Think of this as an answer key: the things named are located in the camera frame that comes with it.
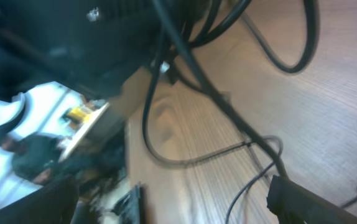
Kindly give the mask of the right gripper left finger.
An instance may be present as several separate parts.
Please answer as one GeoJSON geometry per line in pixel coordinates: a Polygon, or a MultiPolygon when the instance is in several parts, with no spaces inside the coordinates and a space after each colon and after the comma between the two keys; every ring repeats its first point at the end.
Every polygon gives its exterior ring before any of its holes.
{"type": "Polygon", "coordinates": [[[69,224],[77,202],[77,182],[67,177],[0,209],[0,224],[69,224]]]}

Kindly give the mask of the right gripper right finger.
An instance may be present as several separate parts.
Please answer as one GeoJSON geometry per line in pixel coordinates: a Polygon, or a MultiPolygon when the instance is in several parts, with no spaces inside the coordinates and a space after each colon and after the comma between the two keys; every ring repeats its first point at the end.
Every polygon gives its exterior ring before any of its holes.
{"type": "Polygon", "coordinates": [[[267,208],[280,224],[357,224],[357,216],[276,175],[269,188],[267,208]]]}

